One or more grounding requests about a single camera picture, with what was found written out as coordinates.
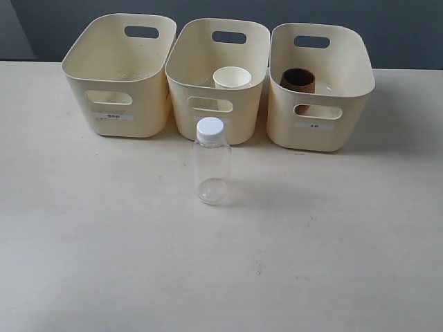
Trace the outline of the brown wooden cup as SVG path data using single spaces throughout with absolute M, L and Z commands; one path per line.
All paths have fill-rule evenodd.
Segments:
M 303 68 L 290 68 L 282 74 L 280 86 L 290 91 L 315 93 L 315 75 Z

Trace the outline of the white paper cup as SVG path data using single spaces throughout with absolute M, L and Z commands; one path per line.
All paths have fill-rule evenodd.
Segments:
M 208 83 L 216 89 L 240 90 L 251 86 L 252 75 L 244 68 L 225 66 L 218 68 Z M 208 102 L 208 108 L 210 111 L 228 113 L 233 110 L 233 103 L 227 99 L 215 99 Z

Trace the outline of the right cream plastic bin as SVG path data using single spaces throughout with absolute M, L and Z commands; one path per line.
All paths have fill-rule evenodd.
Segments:
M 292 68 L 315 77 L 315 91 L 281 86 Z M 346 27 L 286 23 L 271 34 L 266 131 L 281 147 L 330 152 L 343 147 L 375 88 L 361 36 Z

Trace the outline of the left cream plastic bin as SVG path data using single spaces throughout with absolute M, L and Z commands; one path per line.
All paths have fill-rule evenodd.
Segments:
M 163 130 L 172 108 L 165 63 L 176 33 L 169 17 L 129 13 L 84 29 L 62 70 L 92 131 L 148 138 Z

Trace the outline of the clear plastic bottle white cap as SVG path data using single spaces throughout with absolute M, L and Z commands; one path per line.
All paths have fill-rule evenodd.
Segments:
M 198 121 L 192 147 L 195 192 L 205 204 L 219 205 L 229 194 L 231 148 L 221 119 L 206 117 Z

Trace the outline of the middle cream plastic bin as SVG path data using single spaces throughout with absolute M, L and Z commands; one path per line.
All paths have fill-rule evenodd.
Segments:
M 269 58 L 271 34 L 253 21 L 200 18 L 188 22 L 165 65 L 174 117 L 182 136 L 196 138 L 205 117 L 220 118 L 230 145 L 251 138 Z M 251 74 L 244 88 L 218 89 L 213 74 L 236 66 Z

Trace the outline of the cream plastic bin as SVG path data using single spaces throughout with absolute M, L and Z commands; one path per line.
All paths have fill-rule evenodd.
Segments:
M 148 138 L 163 130 L 172 108 L 165 63 L 176 33 L 169 17 L 129 13 L 84 29 L 62 70 L 92 131 Z
M 182 136 L 196 138 L 205 117 L 220 118 L 230 145 L 251 138 L 269 58 L 271 34 L 253 21 L 200 18 L 188 22 L 165 65 L 174 117 Z M 251 74 L 244 88 L 218 89 L 213 74 L 236 66 Z
M 315 77 L 315 91 L 281 86 L 292 68 Z M 343 147 L 375 88 L 361 36 L 346 27 L 286 23 L 271 34 L 266 131 L 281 147 L 330 152 Z

